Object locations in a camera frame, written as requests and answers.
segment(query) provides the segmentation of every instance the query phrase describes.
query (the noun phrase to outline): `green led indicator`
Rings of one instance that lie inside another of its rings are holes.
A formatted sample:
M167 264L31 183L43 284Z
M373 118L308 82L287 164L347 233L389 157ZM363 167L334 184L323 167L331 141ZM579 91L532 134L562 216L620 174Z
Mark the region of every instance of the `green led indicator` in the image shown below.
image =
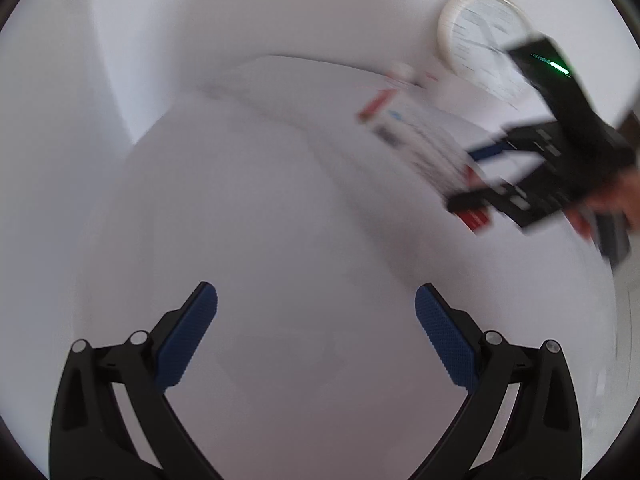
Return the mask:
M559 70L560 72L562 72L565 75L569 75L569 71L567 69L565 69L563 66L558 65L558 63L554 63L553 61L551 63L549 63L549 65L551 65L553 68L555 68L556 70Z

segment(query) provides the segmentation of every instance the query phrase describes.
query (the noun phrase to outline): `silver screw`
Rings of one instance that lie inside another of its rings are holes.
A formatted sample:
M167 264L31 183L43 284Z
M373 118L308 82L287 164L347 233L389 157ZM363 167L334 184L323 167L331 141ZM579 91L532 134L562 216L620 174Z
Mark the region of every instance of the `silver screw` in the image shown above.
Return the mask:
M558 341L550 339L546 342L546 349L549 350L552 354L557 354L560 351L560 345L558 344Z
M484 335L484 338L490 345L499 345L502 342L502 336L497 332L491 331Z
M71 350L75 354L79 354L85 348L86 348L86 341L84 339L78 339L78 341L76 341L71 345Z
M132 345L142 345L142 343L144 343L146 341L146 338L148 337L149 334L144 330L138 330L137 332L131 334L129 341Z

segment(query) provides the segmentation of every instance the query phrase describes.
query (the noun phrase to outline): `round white clock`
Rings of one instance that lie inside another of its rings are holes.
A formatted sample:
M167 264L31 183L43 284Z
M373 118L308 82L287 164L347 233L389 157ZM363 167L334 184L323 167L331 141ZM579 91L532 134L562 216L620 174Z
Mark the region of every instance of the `round white clock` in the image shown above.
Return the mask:
M504 49L533 33L524 13L507 0L449 0L438 21L438 46L456 75L513 101L528 84Z

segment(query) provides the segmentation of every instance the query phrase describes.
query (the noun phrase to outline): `blue gripper pad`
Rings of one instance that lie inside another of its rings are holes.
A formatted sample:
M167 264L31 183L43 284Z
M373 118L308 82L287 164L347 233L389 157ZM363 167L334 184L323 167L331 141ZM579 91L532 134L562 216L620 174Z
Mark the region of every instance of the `blue gripper pad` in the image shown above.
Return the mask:
M415 295L415 314L422 328L429 336L449 377L457 386L463 386L469 393L476 389L476 354L466 341L450 315L448 305L427 286L423 285Z
M162 393L180 382L218 310L216 289L209 283L199 289L181 309L180 319L156 356L156 387Z

